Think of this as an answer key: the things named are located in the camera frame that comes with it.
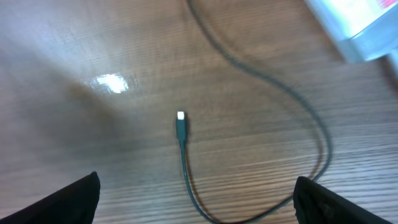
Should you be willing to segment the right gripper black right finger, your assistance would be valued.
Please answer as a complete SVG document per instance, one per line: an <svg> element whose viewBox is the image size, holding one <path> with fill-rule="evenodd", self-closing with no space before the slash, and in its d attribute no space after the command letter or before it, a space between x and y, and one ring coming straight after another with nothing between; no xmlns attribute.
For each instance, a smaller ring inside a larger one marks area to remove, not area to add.
<svg viewBox="0 0 398 224"><path fill-rule="evenodd" d="M391 224L307 177L297 179L293 201L299 224Z"/></svg>

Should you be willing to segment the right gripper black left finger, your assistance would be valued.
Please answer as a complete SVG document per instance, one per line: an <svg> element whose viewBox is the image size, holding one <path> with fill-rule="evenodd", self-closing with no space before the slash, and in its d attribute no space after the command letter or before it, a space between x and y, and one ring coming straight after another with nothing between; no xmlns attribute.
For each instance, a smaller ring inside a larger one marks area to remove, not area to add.
<svg viewBox="0 0 398 224"><path fill-rule="evenodd" d="M1 219L1 224L92 224L100 199L96 172Z"/></svg>

